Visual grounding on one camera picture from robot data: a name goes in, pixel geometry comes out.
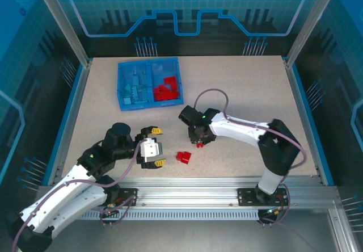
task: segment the blue printed backdrop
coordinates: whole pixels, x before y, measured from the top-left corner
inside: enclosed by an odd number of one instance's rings
[[[343,197],[363,196],[363,0],[331,0],[297,58]]]
[[[0,18],[2,229],[4,211],[35,197],[79,61],[43,0],[0,0]]]
[[[136,56],[137,37],[153,37],[159,55],[285,54],[315,0],[60,2],[88,55]]]

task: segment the robotic arm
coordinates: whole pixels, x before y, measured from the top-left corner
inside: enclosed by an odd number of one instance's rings
[[[120,196],[119,185],[102,188],[92,184],[112,183],[114,180],[104,174],[114,168],[116,160],[132,158],[140,141],[142,142],[137,153],[137,163],[143,169],[157,169],[164,165],[165,159],[155,160],[162,155],[161,143],[157,142],[156,138],[148,138],[150,134],[162,134],[158,127],[142,129],[135,137],[135,141],[131,139],[130,132],[131,129],[127,124],[114,124],[107,131],[101,146],[95,144],[87,149],[67,176],[47,194],[21,213],[11,212],[7,215],[6,224],[12,239],[24,222],[33,216],[18,240],[18,247],[23,252],[45,251],[65,227],[94,207],[122,204],[125,199]],[[75,179],[85,180],[86,183],[68,183]],[[61,185],[65,187],[53,194]],[[34,213],[38,204],[46,197],[49,197],[49,200]]]
[[[269,196],[276,191],[299,153],[299,149],[286,140],[265,130],[243,125],[247,123],[256,127],[266,127],[297,142],[281,120],[274,119],[271,123],[254,123],[229,116],[226,119],[223,112],[219,110],[208,108],[202,113],[191,106],[186,106],[182,110],[179,119],[188,126],[189,138],[193,144],[205,145],[216,140],[217,136],[225,136],[260,149],[266,169],[255,188],[255,195],[261,203],[269,201]]]

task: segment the blue block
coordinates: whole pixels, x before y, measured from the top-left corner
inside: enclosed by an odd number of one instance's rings
[[[130,98],[124,98],[124,104],[131,104]]]
[[[155,102],[153,90],[160,85],[164,85],[164,78],[170,76],[176,77],[177,91],[180,93],[178,98]],[[124,103],[124,98],[128,98],[130,95],[132,95],[132,104]],[[171,57],[119,63],[117,97],[122,111],[184,104],[178,58]]]

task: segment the blue plastic tray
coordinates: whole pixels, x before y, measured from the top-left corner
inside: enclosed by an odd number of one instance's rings
[[[176,77],[178,98],[156,102],[153,89],[164,85],[164,78],[170,76]],[[184,104],[178,58],[119,63],[117,97],[122,111]]]

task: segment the beige tabletop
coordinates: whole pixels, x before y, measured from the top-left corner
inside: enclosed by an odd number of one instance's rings
[[[77,162],[83,151],[102,140],[108,128],[116,122],[131,126],[132,136],[143,127],[156,125],[164,135],[166,164],[156,170],[134,165],[129,177],[248,177],[262,175],[264,164],[257,148],[226,137],[218,137],[202,149],[188,138],[187,126],[178,115],[186,104],[205,89],[224,90],[230,104],[227,113],[233,117],[258,122],[282,120],[306,149],[308,160],[291,175],[316,174],[301,119],[280,56],[205,56],[179,57],[183,83],[184,105],[121,112],[117,100],[117,64],[150,58],[95,58],[87,80],[85,93],[75,124],[63,176]],[[197,109],[221,110],[225,103],[220,93],[207,93]],[[188,165],[175,159],[178,151],[188,151],[192,157]],[[296,162],[302,159],[301,154]],[[128,166],[128,160],[116,162],[108,175],[118,177]]]

